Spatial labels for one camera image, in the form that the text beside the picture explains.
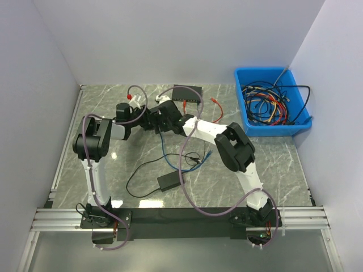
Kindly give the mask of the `black power adapter with cord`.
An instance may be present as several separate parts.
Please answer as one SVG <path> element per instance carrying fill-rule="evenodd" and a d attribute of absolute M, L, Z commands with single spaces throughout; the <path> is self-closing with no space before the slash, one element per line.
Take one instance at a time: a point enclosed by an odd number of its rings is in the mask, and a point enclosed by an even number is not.
<path fill-rule="evenodd" d="M 168 160 L 168 156 L 172 155 L 172 156 L 176 156 L 176 153 L 166 153 L 165 151 L 165 145 L 164 145 L 164 137 L 163 134 L 160 134 L 160 138 L 161 138 L 161 148 L 162 148 L 162 153 L 163 156 L 161 156 L 160 158 L 151 160 L 151 161 L 147 161 L 142 163 L 141 165 L 139 165 L 134 172 L 131 174 L 131 176 L 128 178 L 126 185 L 125 185 L 125 189 L 126 192 L 133 198 L 146 198 L 156 192 L 166 192 L 168 190 L 171 190 L 177 186 L 180 186 L 180 181 L 179 181 L 179 174 L 178 174 L 178 167 L 172 165 L 170 163 L 170 161 Z M 205 162 L 206 160 L 211 156 L 212 154 L 212 150 L 210 151 L 206 151 L 206 142 L 204 142 L 204 153 L 203 153 L 203 157 L 201 157 L 197 152 L 189 152 L 185 155 L 182 155 L 182 157 L 187 160 L 187 158 L 189 158 L 190 160 L 194 159 L 194 164 L 191 165 L 190 169 L 182 169 L 181 172 L 182 173 L 188 173 L 188 172 L 193 172 L 196 169 L 200 168 Z M 170 172 L 166 175 L 160 176 L 157 178 L 157 182 L 158 182 L 158 187 L 154 190 L 152 190 L 149 193 L 146 193 L 144 195 L 135 195 L 133 194 L 130 190 L 129 190 L 129 184 L 132 181 L 132 178 L 136 175 L 136 173 L 144 166 L 151 164 L 151 163 L 156 163 L 157 161 L 164 159 L 166 161 L 166 163 L 174 170 L 173 172 Z"/>

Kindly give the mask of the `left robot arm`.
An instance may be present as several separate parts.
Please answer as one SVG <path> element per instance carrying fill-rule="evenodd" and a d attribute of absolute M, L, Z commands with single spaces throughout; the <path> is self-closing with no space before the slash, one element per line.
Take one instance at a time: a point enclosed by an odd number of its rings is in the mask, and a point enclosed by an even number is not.
<path fill-rule="evenodd" d="M 153 126 L 147 120 L 147 106 L 136 103 L 120 103 L 116 117 L 100 117 L 90 113 L 82 117 L 72 149 L 84 167 L 88 200 L 83 213 L 85 220 L 106 228 L 113 223 L 114 213 L 111 195 L 105 183 L 105 161 L 112 139 L 126 141 L 132 128 L 140 126 L 147 130 Z"/>

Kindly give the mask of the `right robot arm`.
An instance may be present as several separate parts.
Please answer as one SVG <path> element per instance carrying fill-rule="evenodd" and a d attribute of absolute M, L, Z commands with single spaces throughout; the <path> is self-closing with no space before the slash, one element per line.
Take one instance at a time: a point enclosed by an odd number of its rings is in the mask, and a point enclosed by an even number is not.
<path fill-rule="evenodd" d="M 271 197 L 263 192 L 255 164 L 255 147 L 236 122 L 230 125 L 203 121 L 191 114 L 182 115 L 171 100 L 150 110 L 157 132 L 173 131 L 188 139 L 194 137 L 216 146 L 227 169 L 234 172 L 246 195 L 246 206 L 254 226 L 262 226 L 273 210 Z"/>

